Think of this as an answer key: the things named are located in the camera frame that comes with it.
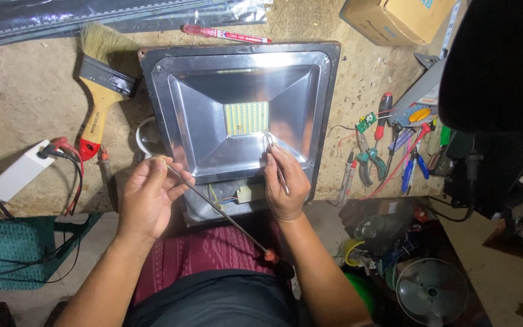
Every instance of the circuit board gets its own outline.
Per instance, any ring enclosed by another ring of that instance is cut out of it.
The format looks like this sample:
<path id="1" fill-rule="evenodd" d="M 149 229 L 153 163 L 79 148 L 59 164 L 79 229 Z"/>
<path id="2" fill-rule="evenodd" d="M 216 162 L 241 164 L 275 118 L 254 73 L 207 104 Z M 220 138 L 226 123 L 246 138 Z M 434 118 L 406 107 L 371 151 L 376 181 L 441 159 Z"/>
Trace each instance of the circuit board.
<path id="1" fill-rule="evenodd" d="M 370 112 L 365 117 L 361 117 L 359 122 L 356 123 L 356 129 L 359 130 L 360 133 L 364 133 L 374 122 L 377 121 L 377 116 L 374 114 L 374 112 Z"/>

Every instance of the yellow wire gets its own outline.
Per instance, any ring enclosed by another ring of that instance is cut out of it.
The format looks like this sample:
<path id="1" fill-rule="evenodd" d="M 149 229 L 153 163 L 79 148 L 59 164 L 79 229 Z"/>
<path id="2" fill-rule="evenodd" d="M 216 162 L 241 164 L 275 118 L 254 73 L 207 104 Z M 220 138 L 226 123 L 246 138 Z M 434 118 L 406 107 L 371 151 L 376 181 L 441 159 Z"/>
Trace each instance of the yellow wire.
<path id="1" fill-rule="evenodd" d="M 211 186 L 211 184 L 209 184 L 209 189 L 211 189 L 211 193 L 213 193 L 213 197 L 215 199 L 215 204 L 217 204 L 217 206 L 219 206 L 219 201 L 217 201 L 217 196 L 215 195 L 215 191 L 213 190 L 213 187 Z"/>

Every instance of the brush bristles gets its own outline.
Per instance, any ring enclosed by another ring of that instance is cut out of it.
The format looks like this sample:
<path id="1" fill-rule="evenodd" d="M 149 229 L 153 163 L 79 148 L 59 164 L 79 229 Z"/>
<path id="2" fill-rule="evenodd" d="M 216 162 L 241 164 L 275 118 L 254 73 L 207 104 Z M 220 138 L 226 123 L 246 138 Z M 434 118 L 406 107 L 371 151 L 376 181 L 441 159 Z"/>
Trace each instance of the brush bristles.
<path id="1" fill-rule="evenodd" d="M 82 29 L 81 42 L 84 54 L 132 78 L 142 77 L 139 45 L 126 36 L 100 23 L 89 23 Z"/>

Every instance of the wooden table surface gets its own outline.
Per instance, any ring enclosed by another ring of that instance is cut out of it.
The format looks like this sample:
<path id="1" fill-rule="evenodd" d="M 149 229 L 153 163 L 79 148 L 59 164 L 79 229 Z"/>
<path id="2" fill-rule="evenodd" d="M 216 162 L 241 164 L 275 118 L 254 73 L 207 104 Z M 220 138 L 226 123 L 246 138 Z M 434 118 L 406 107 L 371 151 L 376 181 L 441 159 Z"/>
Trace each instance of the wooden table surface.
<path id="1" fill-rule="evenodd" d="M 336 40 L 342 43 L 334 98 L 328 128 L 336 124 L 352 126 L 361 116 L 377 111 L 384 92 L 390 91 L 395 101 L 424 73 L 413 52 L 438 54 L 446 22 L 435 40 L 427 47 L 377 47 L 338 17 L 344 0 L 275 0 L 264 25 L 226 28 L 251 35 L 262 35 L 274 42 Z M 224 40 L 191 37 L 180 31 L 129 34 L 141 45 L 214 44 Z M 76 67 L 77 40 L 59 38 L 21 42 L 0 47 L 0 173 L 9 167 L 27 148 L 43 139 L 66 136 L 70 143 L 86 121 L 90 105 L 78 83 Z M 121 187 L 134 167 L 138 147 L 134 133 L 138 124 L 153 115 L 142 88 L 133 100 L 120 103 L 107 115 L 104 145 L 110 152 L 113 172 Z M 374 128 L 366 132 L 374 145 Z M 352 131 L 336 128 L 325 139 L 316 200 L 334 199 L 344 172 L 349 152 L 357 148 L 356 138 L 342 142 Z M 388 152 L 391 130 L 379 142 L 383 160 Z M 426 155 L 426 139 L 420 152 Z M 393 167 L 402 156 L 393 160 Z M 77 212 L 112 211 L 107 190 L 96 160 L 86 161 L 84 187 Z M 400 174 L 392 179 L 378 197 L 400 194 Z M 7 204 L 16 216 L 58 215 L 70 201 L 74 189 L 74 167 L 68 160 L 57 160 Z M 439 194 L 443 179 L 424 180 L 415 170 L 412 196 Z M 375 187 L 364 187 L 355 178 L 352 198 L 370 194 Z"/>

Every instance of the cardboard box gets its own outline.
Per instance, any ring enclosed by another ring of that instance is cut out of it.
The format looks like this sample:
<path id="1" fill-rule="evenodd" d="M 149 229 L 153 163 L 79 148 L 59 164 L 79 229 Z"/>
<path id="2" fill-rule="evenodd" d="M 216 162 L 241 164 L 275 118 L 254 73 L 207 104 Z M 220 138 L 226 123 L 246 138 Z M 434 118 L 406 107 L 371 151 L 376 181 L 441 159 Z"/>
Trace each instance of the cardboard box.
<path id="1" fill-rule="evenodd" d="M 427 45 L 456 1 L 346 0 L 340 18 L 376 45 Z"/>

